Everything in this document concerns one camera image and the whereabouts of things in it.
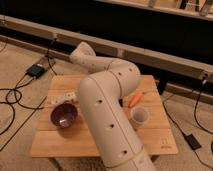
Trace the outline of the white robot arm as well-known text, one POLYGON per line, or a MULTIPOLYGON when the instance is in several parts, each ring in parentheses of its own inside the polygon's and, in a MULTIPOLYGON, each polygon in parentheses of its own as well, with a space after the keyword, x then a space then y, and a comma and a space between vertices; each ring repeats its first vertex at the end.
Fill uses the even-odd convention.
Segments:
POLYGON ((119 100, 140 84, 140 70, 129 61, 98 57, 92 47, 80 43, 70 61, 90 74, 77 88, 80 110, 107 171, 156 171, 119 100))

